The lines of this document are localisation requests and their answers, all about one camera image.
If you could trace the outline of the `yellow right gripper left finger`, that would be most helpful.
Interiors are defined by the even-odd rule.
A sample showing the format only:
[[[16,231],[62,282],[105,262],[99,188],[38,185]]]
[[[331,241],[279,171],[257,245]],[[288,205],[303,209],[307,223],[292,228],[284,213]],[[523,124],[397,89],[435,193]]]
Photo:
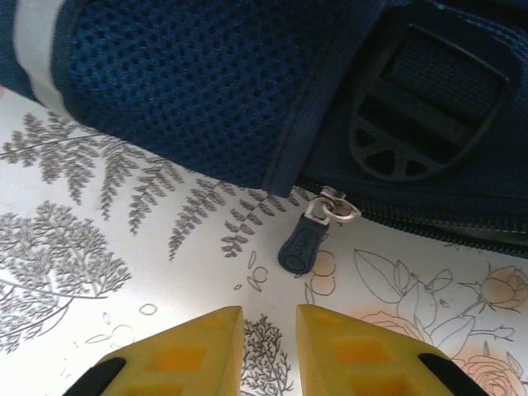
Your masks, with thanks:
[[[67,396],[240,396],[243,308],[227,306],[102,357]]]

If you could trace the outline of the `floral patterned table cover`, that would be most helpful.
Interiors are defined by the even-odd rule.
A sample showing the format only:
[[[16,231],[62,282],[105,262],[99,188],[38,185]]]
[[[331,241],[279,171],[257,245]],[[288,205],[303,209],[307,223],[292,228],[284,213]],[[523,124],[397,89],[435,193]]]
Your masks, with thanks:
[[[366,219],[314,269],[276,260],[309,202],[232,187],[0,87],[0,396],[62,396],[107,353],[244,311],[243,396],[301,396],[295,310],[431,343],[490,396],[528,396],[528,261]]]

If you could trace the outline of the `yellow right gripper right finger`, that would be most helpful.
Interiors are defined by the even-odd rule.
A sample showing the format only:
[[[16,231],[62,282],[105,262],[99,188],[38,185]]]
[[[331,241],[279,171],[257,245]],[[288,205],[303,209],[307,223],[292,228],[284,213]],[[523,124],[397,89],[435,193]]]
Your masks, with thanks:
[[[415,338],[325,309],[296,308],[302,396],[479,396],[448,356]]]

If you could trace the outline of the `navy blue student backpack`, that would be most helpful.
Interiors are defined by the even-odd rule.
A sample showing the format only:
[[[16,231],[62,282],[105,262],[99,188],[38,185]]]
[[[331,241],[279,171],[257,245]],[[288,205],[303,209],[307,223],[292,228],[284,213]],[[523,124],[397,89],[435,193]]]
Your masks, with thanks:
[[[0,0],[0,85],[189,170],[528,259],[528,0]]]

